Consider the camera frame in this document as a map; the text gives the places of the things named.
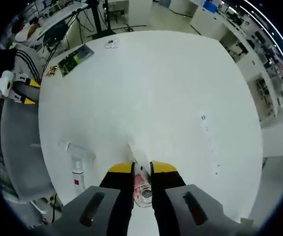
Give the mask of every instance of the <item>person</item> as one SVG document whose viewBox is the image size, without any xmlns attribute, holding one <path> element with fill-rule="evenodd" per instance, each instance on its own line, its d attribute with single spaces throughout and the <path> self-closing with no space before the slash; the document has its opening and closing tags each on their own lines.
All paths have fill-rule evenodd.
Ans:
<svg viewBox="0 0 283 236">
<path fill-rule="evenodd" d="M 0 50 L 0 77 L 6 70 L 23 73 L 40 84 L 44 62 L 37 52 L 22 45 L 16 48 Z"/>
<path fill-rule="evenodd" d="M 24 18 L 20 16 L 12 25 L 12 33 L 15 34 L 15 42 L 25 46 L 35 46 L 43 43 L 42 39 L 37 40 L 42 27 L 37 18 L 25 24 Z"/>
</svg>

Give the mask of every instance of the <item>white desk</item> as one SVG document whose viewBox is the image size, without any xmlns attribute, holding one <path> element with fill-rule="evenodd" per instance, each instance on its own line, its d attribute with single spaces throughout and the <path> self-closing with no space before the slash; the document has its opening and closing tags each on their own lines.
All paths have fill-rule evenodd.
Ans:
<svg viewBox="0 0 283 236">
<path fill-rule="evenodd" d="M 110 39 L 119 40 L 117 49 L 104 48 Z M 62 203 L 77 195 L 60 139 L 96 154 L 98 177 L 87 171 L 87 187 L 127 160 L 133 140 L 149 160 L 174 165 L 185 183 L 222 203 L 227 216 L 248 217 L 261 176 L 261 130 L 247 83 L 222 45 L 172 31 L 122 33 L 87 45 L 95 52 L 91 58 L 65 77 L 60 71 L 44 77 L 40 90 L 41 146 Z M 142 210 L 134 211 L 154 219 L 152 209 Z M 141 233 L 155 235 L 156 223 L 148 227 L 132 217 Z"/>
<path fill-rule="evenodd" d="M 241 70 L 246 81 L 254 79 L 255 73 L 261 74 L 265 80 L 267 89 L 269 90 L 272 104 L 274 107 L 274 113 L 278 114 L 278 101 L 277 94 L 274 89 L 273 83 L 263 65 L 259 56 L 246 40 L 246 36 L 243 32 L 236 29 L 226 18 L 217 13 L 211 13 L 207 9 L 198 7 L 193 19 L 190 22 L 202 36 L 210 37 L 220 41 L 228 31 L 232 32 L 238 40 L 245 46 L 248 53 L 240 61 L 237 62 L 238 67 Z"/>
<path fill-rule="evenodd" d="M 50 30 L 52 27 L 54 27 L 59 22 L 67 19 L 68 17 L 72 16 L 74 11 L 83 10 L 88 5 L 86 3 L 81 4 L 80 2 L 74 2 L 73 4 L 63 8 L 62 10 L 55 13 L 53 16 L 48 18 L 44 25 L 42 26 L 42 31 L 39 33 L 37 39 L 39 40 L 41 37 L 44 36 L 44 34 Z"/>
</svg>

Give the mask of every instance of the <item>equipment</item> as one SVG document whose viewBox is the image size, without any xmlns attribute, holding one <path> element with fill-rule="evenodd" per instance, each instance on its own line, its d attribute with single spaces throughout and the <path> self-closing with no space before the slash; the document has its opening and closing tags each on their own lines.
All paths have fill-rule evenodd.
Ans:
<svg viewBox="0 0 283 236">
<path fill-rule="evenodd" d="M 18 84 L 31 86 L 39 89 L 40 85 L 32 79 L 29 79 L 25 74 L 18 73 L 17 75 L 11 71 L 4 71 L 0 78 L 0 98 L 7 97 L 18 103 L 35 104 L 30 97 L 22 94 L 16 89 Z"/>
<path fill-rule="evenodd" d="M 106 8 L 107 28 L 108 28 L 107 30 L 104 30 L 104 31 L 102 31 L 101 22 L 100 22 L 100 18 L 99 18 L 99 13 L 100 13 L 99 9 L 98 9 L 99 1 L 98 0 L 87 0 L 86 3 L 88 4 L 88 8 L 91 8 L 95 28 L 96 28 L 96 31 L 97 31 L 96 34 L 92 35 L 92 39 L 94 40 L 94 39 L 114 35 L 115 33 L 111 30 L 111 24 L 110 24 L 110 20 L 109 20 L 108 1 L 105 0 L 105 3 L 104 3 L 105 8 Z"/>
<path fill-rule="evenodd" d="M 150 163 L 152 207 L 161 236 L 253 235 L 254 229 L 232 221 L 222 205 L 195 185 L 185 185 L 172 165 Z M 127 235 L 133 208 L 135 163 L 109 169 L 99 187 L 91 186 L 63 208 L 51 225 L 33 229 L 44 235 Z"/>
</svg>

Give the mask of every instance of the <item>round table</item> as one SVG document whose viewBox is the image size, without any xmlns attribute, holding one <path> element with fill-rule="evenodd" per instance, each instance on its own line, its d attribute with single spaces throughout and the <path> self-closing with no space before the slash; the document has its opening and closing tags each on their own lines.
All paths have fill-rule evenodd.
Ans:
<svg viewBox="0 0 283 236">
<path fill-rule="evenodd" d="M 118 40 L 117 49 L 105 48 L 110 39 Z M 96 155 L 93 167 L 85 164 L 86 187 L 127 161 L 133 142 L 149 161 L 174 165 L 186 184 L 218 200 L 231 219 L 248 217 L 261 176 L 261 130 L 247 83 L 224 47 L 171 31 L 122 33 L 86 45 L 92 57 L 65 77 L 59 70 L 44 77 L 40 90 L 41 147 L 62 203 L 77 194 L 71 158 L 59 140 Z M 143 215 L 135 224 L 147 228 L 144 220 L 154 216 L 142 210 L 135 206 Z"/>
</svg>

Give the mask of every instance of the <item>striped shirt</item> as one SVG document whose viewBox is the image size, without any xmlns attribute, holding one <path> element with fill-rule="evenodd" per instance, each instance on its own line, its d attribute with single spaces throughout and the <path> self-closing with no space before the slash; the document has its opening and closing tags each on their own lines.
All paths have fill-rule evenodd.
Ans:
<svg viewBox="0 0 283 236">
<path fill-rule="evenodd" d="M 41 82 L 44 63 L 37 52 L 29 47 L 18 45 L 14 62 L 14 73 L 24 73 L 30 79 Z"/>
</svg>

